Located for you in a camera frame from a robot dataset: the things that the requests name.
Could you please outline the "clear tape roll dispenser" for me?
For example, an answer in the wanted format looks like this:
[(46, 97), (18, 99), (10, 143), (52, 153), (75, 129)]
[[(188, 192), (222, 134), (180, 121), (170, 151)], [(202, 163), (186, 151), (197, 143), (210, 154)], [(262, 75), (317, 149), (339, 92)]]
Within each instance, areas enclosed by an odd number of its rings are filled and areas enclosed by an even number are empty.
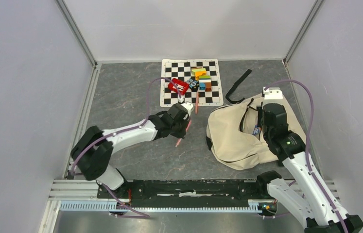
[(262, 127), (256, 125), (253, 129), (252, 135), (260, 138), (261, 133), (262, 133)]

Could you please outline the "cream canvas backpack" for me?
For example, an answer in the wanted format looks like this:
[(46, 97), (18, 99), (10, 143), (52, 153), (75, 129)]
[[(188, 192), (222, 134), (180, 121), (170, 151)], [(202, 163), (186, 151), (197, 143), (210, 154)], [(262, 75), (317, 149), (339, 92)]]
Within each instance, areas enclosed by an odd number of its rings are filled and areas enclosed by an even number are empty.
[[(252, 135), (256, 125), (261, 127), (257, 107), (263, 104), (263, 100), (261, 92), (248, 99), (233, 101), (210, 113), (206, 143), (218, 162), (235, 170), (245, 170), (259, 164), (279, 161), (269, 150), (262, 133), (260, 138)], [(287, 112), (289, 130), (298, 134), (307, 148), (306, 134), (285, 96), (281, 105)]]

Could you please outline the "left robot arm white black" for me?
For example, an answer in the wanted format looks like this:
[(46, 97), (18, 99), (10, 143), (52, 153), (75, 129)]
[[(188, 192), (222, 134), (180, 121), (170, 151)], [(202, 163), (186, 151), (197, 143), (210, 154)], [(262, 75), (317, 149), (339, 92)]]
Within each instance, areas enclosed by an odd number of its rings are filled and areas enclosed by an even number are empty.
[(193, 109), (191, 102), (176, 103), (167, 111), (125, 127), (101, 130), (98, 126), (91, 126), (70, 152), (73, 160), (71, 171), (78, 169), (87, 181), (98, 181), (106, 185), (115, 197), (124, 197), (128, 185), (118, 169), (111, 166), (111, 156), (127, 147), (169, 135), (183, 139)]

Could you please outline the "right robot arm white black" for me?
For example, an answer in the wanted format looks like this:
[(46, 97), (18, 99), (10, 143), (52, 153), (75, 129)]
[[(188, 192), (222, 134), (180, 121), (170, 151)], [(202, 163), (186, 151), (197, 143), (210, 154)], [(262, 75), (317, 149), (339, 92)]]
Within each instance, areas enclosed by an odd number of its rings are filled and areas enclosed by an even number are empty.
[(363, 228), (362, 219), (349, 214), (328, 188), (305, 151), (303, 139), (289, 130), (285, 107), (263, 103), (257, 111), (269, 150), (290, 171), (303, 195), (292, 190), (275, 171), (257, 177), (256, 193), (281, 202), (306, 233), (358, 233)]

